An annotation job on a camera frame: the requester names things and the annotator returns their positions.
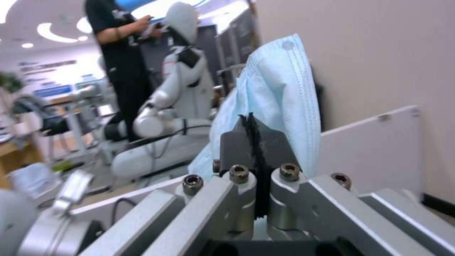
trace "ceiling light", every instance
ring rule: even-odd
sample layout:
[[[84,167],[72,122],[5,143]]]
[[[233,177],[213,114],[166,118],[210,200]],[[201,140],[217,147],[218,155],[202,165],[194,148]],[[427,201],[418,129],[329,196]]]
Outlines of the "ceiling light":
[[[6,15],[17,0],[1,0],[0,1],[0,24],[6,22]]]
[[[248,9],[247,3],[245,1],[235,1],[227,6],[221,7],[218,10],[211,11],[209,13],[206,13],[204,15],[199,16],[199,19],[206,19],[210,17],[215,17],[219,15],[232,15],[235,17],[239,16],[242,12],[244,12],[246,9]]]
[[[183,2],[194,7],[199,7],[207,3],[208,0],[155,0],[149,4],[137,8],[136,10],[132,11],[131,14],[136,19],[150,15],[153,17],[153,20],[159,20],[166,16],[169,7],[171,7],[171,5],[175,4],[176,2]]]
[[[93,30],[91,29],[90,24],[88,23],[87,17],[82,17],[76,24],[77,29],[84,33],[91,33]]]
[[[51,25],[52,23],[42,23],[38,25],[38,34],[40,34],[42,37],[56,41],[56,42],[61,42],[61,43],[75,43],[77,42],[76,39],[72,38],[66,38],[62,36],[57,36],[56,34],[51,32]]]
[[[23,48],[32,48],[33,44],[32,43],[25,43],[22,45]]]

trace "hex socket screw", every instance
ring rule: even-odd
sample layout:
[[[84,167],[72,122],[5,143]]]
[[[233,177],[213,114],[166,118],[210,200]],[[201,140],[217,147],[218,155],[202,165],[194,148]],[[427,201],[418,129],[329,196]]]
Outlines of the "hex socket screw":
[[[347,176],[346,174],[332,173],[331,177],[345,189],[351,190],[352,181],[351,178],[349,178],[349,176]]]
[[[296,164],[285,163],[280,166],[280,177],[289,182],[297,181],[300,167]]]
[[[204,186],[204,180],[195,174],[190,174],[182,181],[183,192],[186,195],[195,195]]]
[[[248,167],[235,164],[229,169],[229,179],[236,184],[245,183],[248,181],[249,172]]]

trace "black shirt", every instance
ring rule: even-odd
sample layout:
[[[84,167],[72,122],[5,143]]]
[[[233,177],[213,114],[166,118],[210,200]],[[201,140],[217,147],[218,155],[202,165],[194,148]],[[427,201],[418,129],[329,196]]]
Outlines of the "black shirt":
[[[135,21],[134,17],[119,7],[114,0],[86,0],[85,11],[95,35],[105,29]],[[112,68],[122,76],[134,75],[135,71],[143,71],[146,68],[137,39],[138,35],[131,35],[120,41],[100,45],[109,78],[112,78],[110,74]]]

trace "blue surgical mask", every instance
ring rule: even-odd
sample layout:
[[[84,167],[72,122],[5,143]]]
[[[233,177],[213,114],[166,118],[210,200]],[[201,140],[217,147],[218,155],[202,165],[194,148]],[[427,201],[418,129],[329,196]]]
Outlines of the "blue surgical mask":
[[[272,41],[248,59],[213,121],[210,143],[191,162],[189,172],[205,180],[212,176],[212,161],[220,157],[220,137],[231,131],[238,115],[254,117],[286,134],[307,178],[317,171],[320,119],[313,76],[298,35]]]

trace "white robot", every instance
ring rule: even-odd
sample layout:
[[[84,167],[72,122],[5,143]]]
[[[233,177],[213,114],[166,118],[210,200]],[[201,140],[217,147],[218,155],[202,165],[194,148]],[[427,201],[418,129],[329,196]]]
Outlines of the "white robot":
[[[173,40],[173,53],[164,59],[163,84],[140,109],[136,133],[146,138],[118,154],[112,172],[137,178],[191,161],[208,143],[213,80],[197,39],[197,12],[191,5],[173,4],[164,27]]]

